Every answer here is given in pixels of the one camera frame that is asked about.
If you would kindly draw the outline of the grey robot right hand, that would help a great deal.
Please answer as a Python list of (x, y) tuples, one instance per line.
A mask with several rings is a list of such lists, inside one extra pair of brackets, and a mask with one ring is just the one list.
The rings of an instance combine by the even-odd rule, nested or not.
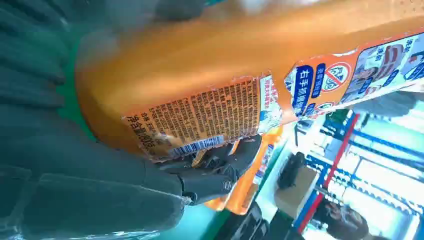
[(0, 115), (0, 237), (115, 240), (175, 227), (187, 205), (230, 192), (252, 164), (261, 136), (235, 153), (208, 152), (202, 168), (161, 167), (90, 140), (55, 112)]

